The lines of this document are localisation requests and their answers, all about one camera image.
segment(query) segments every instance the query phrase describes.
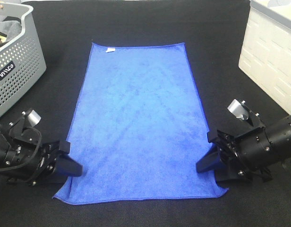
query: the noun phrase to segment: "microfiber towel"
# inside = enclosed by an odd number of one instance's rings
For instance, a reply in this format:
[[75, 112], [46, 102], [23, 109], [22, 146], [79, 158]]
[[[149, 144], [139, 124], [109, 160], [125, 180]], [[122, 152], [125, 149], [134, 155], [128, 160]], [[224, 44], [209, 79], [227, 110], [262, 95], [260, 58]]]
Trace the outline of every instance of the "microfiber towel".
[[208, 127], [184, 44], [93, 44], [68, 134], [83, 165], [54, 196], [69, 204], [216, 198], [213, 171], [197, 174]]

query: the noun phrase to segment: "black table surface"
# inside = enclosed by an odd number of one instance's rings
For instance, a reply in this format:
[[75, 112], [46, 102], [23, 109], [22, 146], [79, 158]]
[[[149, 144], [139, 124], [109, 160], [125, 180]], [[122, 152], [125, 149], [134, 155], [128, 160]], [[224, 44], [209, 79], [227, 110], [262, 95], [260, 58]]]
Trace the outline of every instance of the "black table surface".
[[[239, 68], [249, 0], [27, 2], [47, 64], [36, 84], [0, 118], [30, 107], [44, 141], [65, 139], [84, 79], [91, 43], [150, 46], [185, 42], [210, 128], [231, 134], [245, 127], [228, 112], [236, 99], [272, 124], [287, 113]], [[229, 183], [218, 199], [118, 201], [72, 206], [52, 195], [61, 184], [6, 185], [0, 176], [0, 227], [291, 226], [291, 177], [280, 164], [274, 179]]]

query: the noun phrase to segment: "logo on basket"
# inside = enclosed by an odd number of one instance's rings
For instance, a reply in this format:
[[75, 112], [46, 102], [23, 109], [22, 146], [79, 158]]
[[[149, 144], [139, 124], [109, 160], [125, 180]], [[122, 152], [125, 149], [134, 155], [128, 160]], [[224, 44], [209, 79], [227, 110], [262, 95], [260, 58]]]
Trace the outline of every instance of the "logo on basket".
[[15, 64], [13, 61], [9, 62], [2, 70], [0, 71], [0, 80], [4, 79], [13, 69]]

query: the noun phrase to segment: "white storage box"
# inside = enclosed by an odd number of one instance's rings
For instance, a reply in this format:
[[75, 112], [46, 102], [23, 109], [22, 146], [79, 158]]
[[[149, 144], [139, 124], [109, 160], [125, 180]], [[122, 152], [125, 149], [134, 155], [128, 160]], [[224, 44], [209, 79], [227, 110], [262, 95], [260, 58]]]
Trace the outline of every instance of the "white storage box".
[[46, 70], [32, 11], [31, 6], [0, 2], [0, 15], [17, 17], [22, 25], [21, 33], [0, 48], [0, 116]]
[[291, 3], [251, 1], [239, 67], [291, 114]]

